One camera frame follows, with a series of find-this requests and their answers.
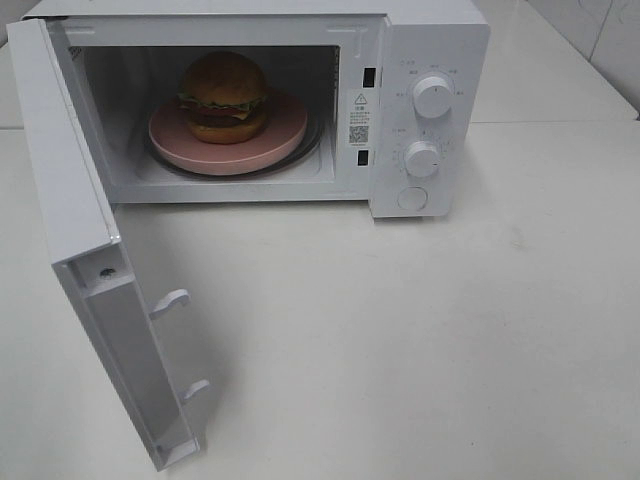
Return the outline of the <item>round white door release button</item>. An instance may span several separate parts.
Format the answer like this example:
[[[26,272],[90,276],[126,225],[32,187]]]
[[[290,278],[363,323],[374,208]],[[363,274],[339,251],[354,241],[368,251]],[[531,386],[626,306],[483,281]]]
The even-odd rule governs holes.
[[[408,211],[422,210],[428,201],[428,193],[420,187],[408,187],[402,190],[397,198],[400,208]]]

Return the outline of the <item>pink round plate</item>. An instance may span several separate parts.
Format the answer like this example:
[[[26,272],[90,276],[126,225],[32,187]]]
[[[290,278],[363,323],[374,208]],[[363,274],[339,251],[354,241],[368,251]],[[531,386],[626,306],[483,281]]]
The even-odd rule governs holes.
[[[308,122],[299,99],[276,92],[244,119],[195,113],[171,100],[154,112],[148,131],[170,164],[197,174],[232,176],[285,159],[301,144]]]

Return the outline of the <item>toy burger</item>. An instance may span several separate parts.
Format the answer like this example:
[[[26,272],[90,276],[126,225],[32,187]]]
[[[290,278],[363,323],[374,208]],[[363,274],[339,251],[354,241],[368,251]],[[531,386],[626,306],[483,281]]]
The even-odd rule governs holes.
[[[206,143],[248,141],[267,121],[264,73],[235,52],[216,51],[193,62],[183,74],[178,99],[190,132]]]

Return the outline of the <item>white microwave door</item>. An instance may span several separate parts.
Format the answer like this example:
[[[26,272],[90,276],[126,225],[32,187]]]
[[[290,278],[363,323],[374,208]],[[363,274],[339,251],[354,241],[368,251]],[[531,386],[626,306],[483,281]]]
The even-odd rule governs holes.
[[[154,321],[184,289],[145,302],[97,169],[99,119],[58,21],[8,26],[8,39],[52,268],[154,466],[196,453],[184,392],[173,385]]]

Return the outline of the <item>glass microwave turntable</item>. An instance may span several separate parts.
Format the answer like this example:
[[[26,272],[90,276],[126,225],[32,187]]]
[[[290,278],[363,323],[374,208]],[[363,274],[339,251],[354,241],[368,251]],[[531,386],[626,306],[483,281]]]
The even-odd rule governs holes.
[[[231,180],[245,180],[261,178],[270,175],[278,175],[280,172],[293,169],[298,164],[304,164],[307,162],[307,158],[319,148],[319,144],[322,140],[323,135],[324,127],[315,117],[313,117],[311,119],[311,125],[307,127],[301,143],[294,149],[291,154],[268,167],[235,175],[209,175],[190,172],[177,167],[161,157],[160,153],[153,145],[150,136],[147,136],[147,138],[144,140],[144,152],[148,156],[148,160],[146,160],[146,163],[150,163],[152,159],[152,161],[163,171],[170,172],[172,175],[188,179],[197,179],[198,181],[221,180],[223,182],[227,182]]]

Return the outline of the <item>lower white timer knob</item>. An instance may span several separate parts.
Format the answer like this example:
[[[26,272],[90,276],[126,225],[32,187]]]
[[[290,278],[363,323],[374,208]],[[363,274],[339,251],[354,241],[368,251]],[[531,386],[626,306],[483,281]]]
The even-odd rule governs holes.
[[[434,144],[417,141],[407,148],[404,163],[410,176],[427,178],[439,169],[441,154]]]

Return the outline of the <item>white warning label sticker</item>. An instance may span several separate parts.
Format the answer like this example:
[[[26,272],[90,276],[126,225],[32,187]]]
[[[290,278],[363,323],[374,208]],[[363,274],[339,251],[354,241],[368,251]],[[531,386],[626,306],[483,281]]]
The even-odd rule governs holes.
[[[347,96],[347,140],[351,146],[369,144],[374,120],[374,102],[362,89],[352,89]]]

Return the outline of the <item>white microwave oven body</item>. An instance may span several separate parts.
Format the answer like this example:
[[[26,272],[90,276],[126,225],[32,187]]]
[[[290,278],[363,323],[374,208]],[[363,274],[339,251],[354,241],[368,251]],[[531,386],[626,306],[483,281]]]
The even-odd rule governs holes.
[[[61,23],[81,83],[94,102],[103,157],[96,164],[112,204],[363,200],[377,218],[441,216],[483,68],[490,28],[469,1],[42,1],[20,20]],[[198,181],[163,171],[144,152],[150,113],[178,89],[198,56],[233,50],[275,88],[303,100],[319,148],[291,170],[261,178]],[[454,84],[451,109],[424,119],[410,88],[428,72]],[[347,96],[374,102],[367,146],[347,140]],[[441,163],[410,176],[405,153],[434,144]],[[399,193],[428,193],[420,211]]]

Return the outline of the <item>upper white power knob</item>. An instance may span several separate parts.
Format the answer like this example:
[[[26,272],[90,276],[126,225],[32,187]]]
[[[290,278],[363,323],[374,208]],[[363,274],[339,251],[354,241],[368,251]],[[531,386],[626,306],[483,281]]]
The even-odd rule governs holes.
[[[454,84],[446,74],[431,71],[413,83],[410,93],[416,114],[424,119],[435,119],[451,109]]]

